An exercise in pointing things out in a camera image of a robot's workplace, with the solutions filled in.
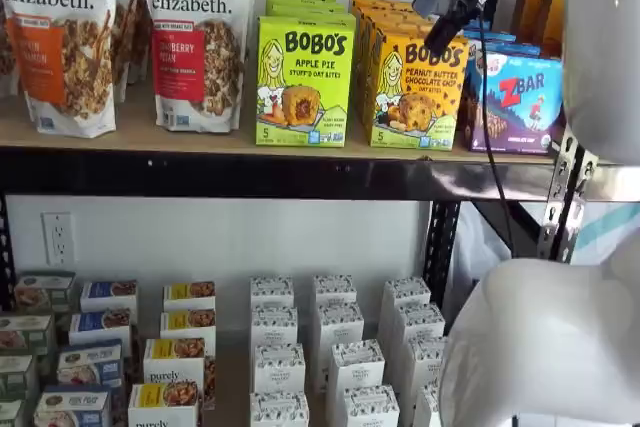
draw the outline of product box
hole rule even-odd
[[[105,310],[129,309],[131,324],[138,323],[138,283],[85,282],[80,294],[82,312],[104,312]]]
[[[213,282],[172,284],[164,287],[165,312],[216,308],[216,285]]]
[[[35,427],[110,427],[109,389],[100,385],[49,385],[40,397],[33,423]]]
[[[120,340],[63,347],[56,380],[60,385],[89,384],[109,388],[112,424],[125,425],[127,398]]]
[[[250,427],[308,427],[309,404],[304,392],[249,394]]]
[[[260,17],[258,145],[344,146],[354,25]]]
[[[444,317],[435,304],[412,302],[396,308],[391,355],[388,357],[389,378],[396,392],[400,392],[402,388],[401,358],[404,344],[409,338],[419,333],[442,337],[444,327]]]
[[[76,274],[66,271],[24,272],[15,288],[20,312],[64,313],[75,310]]]
[[[509,46],[487,52],[487,122],[496,152],[546,154],[562,107],[562,61],[514,53]],[[482,122],[483,57],[476,50],[469,78],[469,148],[486,150]]]
[[[216,356],[216,311],[179,310],[160,317],[162,339],[204,339],[204,354]]]
[[[251,309],[293,307],[291,277],[251,277]]]
[[[331,347],[360,342],[364,318],[358,304],[319,305],[311,329],[311,379],[316,393],[325,392],[329,380]]]
[[[195,382],[137,384],[129,398],[129,425],[196,427],[198,387]]]
[[[365,86],[370,144],[451,150],[469,57],[464,37],[434,56],[425,32],[378,28]]]
[[[377,340],[338,344],[331,348],[327,385],[327,422],[338,423],[336,406],[345,389],[382,385],[384,357]]]
[[[46,357],[55,350],[53,315],[0,315],[0,354],[28,351]]]
[[[340,398],[338,427],[397,427],[400,408],[388,385],[345,389]]]
[[[131,315],[128,309],[73,314],[69,344],[120,340],[125,358],[131,358]]]
[[[391,353],[391,336],[393,335],[393,321],[396,307],[410,302],[428,304],[431,292],[427,284],[420,277],[389,280],[384,284],[382,292],[382,306],[380,307],[380,322],[378,325],[378,342],[382,353],[389,357]]]
[[[418,391],[424,385],[438,382],[447,339],[444,337],[412,337],[404,345],[401,356],[400,394],[398,394],[402,427],[411,427]]]
[[[252,392],[303,392],[305,371],[302,344],[259,345],[253,358]]]

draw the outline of bobo's peanut butter box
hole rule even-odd
[[[378,28],[364,101],[370,144],[451,150],[468,56],[463,37],[436,57],[420,29]]]
[[[258,145],[344,146],[353,24],[260,17]]]

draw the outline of white carton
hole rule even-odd
[[[395,332],[391,343],[389,361],[389,378],[396,391],[400,391],[402,364],[400,362],[402,347],[405,342],[417,334],[424,333],[432,337],[444,335],[444,317],[435,304],[412,302],[396,308]]]
[[[442,427],[438,409],[438,384],[431,382],[418,392],[418,405],[413,425],[416,427]]]
[[[138,324],[138,283],[85,282],[80,294],[82,312],[104,312],[105,310],[129,309],[131,325]]]
[[[302,344],[259,345],[254,353],[252,392],[303,392],[305,370]]]
[[[216,285],[213,282],[165,285],[163,308],[165,312],[215,309]]]
[[[129,399],[132,427],[196,427],[198,387],[195,382],[137,384]]]
[[[356,303],[319,305],[312,322],[311,377],[319,393],[327,389],[331,346],[361,341],[364,318]]]
[[[400,409],[388,385],[346,389],[337,427],[397,427]]]
[[[331,348],[327,386],[327,422],[337,423],[336,405],[345,389],[382,384],[384,357],[377,340],[338,344]]]
[[[382,306],[380,307],[380,323],[378,324],[378,341],[382,353],[388,359],[391,354],[391,339],[394,332],[395,309],[409,302],[428,304],[431,292],[420,277],[389,280],[384,284]]]
[[[400,380],[400,421],[402,427],[410,427],[413,422],[418,391],[424,385],[437,382],[442,365],[445,337],[410,338],[402,349]]]
[[[304,392],[249,394],[250,427],[308,427],[309,404]]]
[[[252,277],[251,309],[256,307],[293,307],[293,279]]]
[[[160,338],[204,339],[204,354],[216,356],[216,311],[180,310],[160,316]]]

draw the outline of small product box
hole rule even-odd
[[[338,427],[397,427],[400,408],[388,385],[345,389],[341,396]]]
[[[80,294],[82,312],[104,312],[105,310],[129,309],[131,325],[138,324],[138,283],[85,282]]]
[[[391,353],[391,337],[393,335],[393,321],[396,307],[409,302],[428,304],[431,292],[427,284],[420,277],[389,280],[384,284],[382,306],[380,308],[380,324],[378,325],[378,342],[382,353],[389,357]]]
[[[411,427],[418,391],[424,385],[437,382],[447,345],[445,337],[410,338],[404,345],[400,380],[400,422],[402,427]]]
[[[47,386],[33,423],[35,427],[110,427],[109,389],[100,385]]]
[[[253,392],[303,392],[302,344],[259,345],[253,362]]]
[[[120,340],[125,358],[131,358],[131,315],[128,309],[73,314],[69,344]]]
[[[164,312],[160,318],[162,339],[204,339],[204,354],[216,356],[216,311],[179,310]]]
[[[417,334],[442,337],[444,335],[444,317],[435,304],[410,303],[396,309],[395,333],[389,357],[389,376],[393,388],[400,392],[402,389],[401,363],[404,344]]]
[[[304,392],[249,394],[250,427],[308,427],[309,404]]]
[[[129,399],[129,425],[196,427],[198,387],[195,382],[136,384]]]
[[[416,427],[442,427],[438,408],[438,384],[431,382],[418,391],[416,415],[413,425]]]
[[[251,309],[256,307],[293,307],[293,279],[252,277]]]
[[[76,274],[66,271],[25,272],[15,288],[20,312],[65,313],[75,310],[73,287]]]
[[[311,331],[311,378],[314,390],[325,392],[329,380],[331,346],[360,342],[364,318],[356,303],[320,305]]]
[[[216,285],[213,282],[165,285],[163,308],[165,312],[215,309]]]
[[[336,406],[345,389],[382,385],[384,357],[377,340],[334,345],[331,353],[327,386],[327,422],[336,426]]]

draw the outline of bobo's oat bites box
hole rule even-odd
[[[353,25],[260,17],[258,145],[344,146]]]

